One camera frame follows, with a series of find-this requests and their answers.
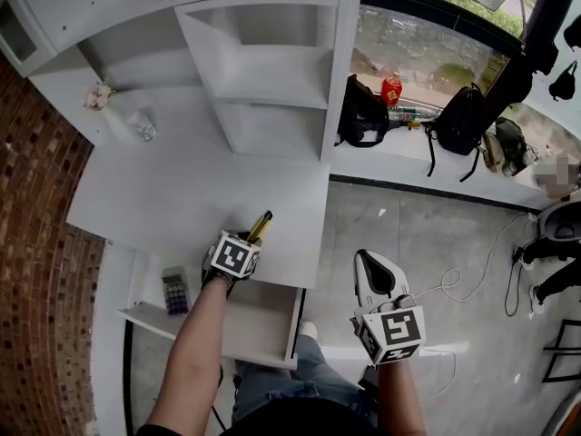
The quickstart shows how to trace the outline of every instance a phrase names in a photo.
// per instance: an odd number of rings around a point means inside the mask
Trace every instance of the concrete floor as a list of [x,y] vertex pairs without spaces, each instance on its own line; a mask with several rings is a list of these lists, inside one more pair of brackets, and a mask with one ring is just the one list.
[[[314,321],[323,353],[331,366],[356,381],[367,363],[348,318],[356,307],[353,291],[353,255],[360,248],[382,253],[408,276],[414,293],[439,284],[450,268],[462,272],[460,285],[450,291],[469,295],[482,279],[488,253],[507,223],[519,212],[440,197],[330,183],[320,255],[317,288],[309,291],[303,318]],[[504,300],[515,245],[532,233],[528,219],[520,218],[498,238],[487,278],[466,302],[442,291],[418,298],[426,316],[428,341],[411,366],[422,401],[452,378],[447,390],[422,408],[428,434],[536,435],[541,434],[571,382],[542,384],[551,343],[563,318],[579,320],[581,290],[571,288],[547,301],[543,315],[532,314],[527,291],[530,283],[544,281],[563,263],[537,263],[523,272],[517,314],[508,318]],[[445,283],[457,279],[451,273]],[[508,309],[517,301],[515,270]],[[581,343],[574,332],[569,345]],[[135,428],[151,411],[159,390],[172,342],[135,327],[132,358],[132,405]],[[216,408],[230,426],[233,405],[232,364],[224,361],[225,378]],[[577,373],[578,358],[558,362],[556,373]],[[219,434],[213,415],[207,434]]]

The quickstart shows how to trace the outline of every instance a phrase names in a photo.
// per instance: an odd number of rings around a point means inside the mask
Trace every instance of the calculator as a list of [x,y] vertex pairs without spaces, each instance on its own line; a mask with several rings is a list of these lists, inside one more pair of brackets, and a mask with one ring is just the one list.
[[172,274],[162,276],[163,296],[165,297],[165,308],[170,315],[181,315],[190,310],[188,303],[188,287],[181,275]]

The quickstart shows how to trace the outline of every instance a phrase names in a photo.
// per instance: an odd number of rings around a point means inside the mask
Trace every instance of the cabinet door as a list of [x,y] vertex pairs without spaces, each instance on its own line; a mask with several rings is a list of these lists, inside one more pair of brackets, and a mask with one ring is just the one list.
[[22,76],[56,56],[25,0],[0,0],[0,49]]

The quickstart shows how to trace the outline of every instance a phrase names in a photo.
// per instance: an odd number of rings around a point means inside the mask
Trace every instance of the black shirt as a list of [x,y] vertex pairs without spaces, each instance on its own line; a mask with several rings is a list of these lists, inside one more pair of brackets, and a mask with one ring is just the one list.
[[[176,434],[153,425],[142,426],[137,432],[137,436],[176,436]],[[290,397],[260,407],[223,433],[224,436],[242,434],[377,436],[381,433],[344,405],[326,399]]]

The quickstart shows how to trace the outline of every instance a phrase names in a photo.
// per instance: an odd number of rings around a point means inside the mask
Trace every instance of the black pants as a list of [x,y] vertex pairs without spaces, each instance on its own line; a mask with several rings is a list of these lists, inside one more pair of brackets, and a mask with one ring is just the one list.
[[555,256],[571,257],[575,260],[538,286],[537,298],[540,303],[543,303],[549,295],[562,292],[567,287],[581,286],[580,243],[555,243],[547,238],[537,239],[525,248],[523,261],[531,263],[536,258]]

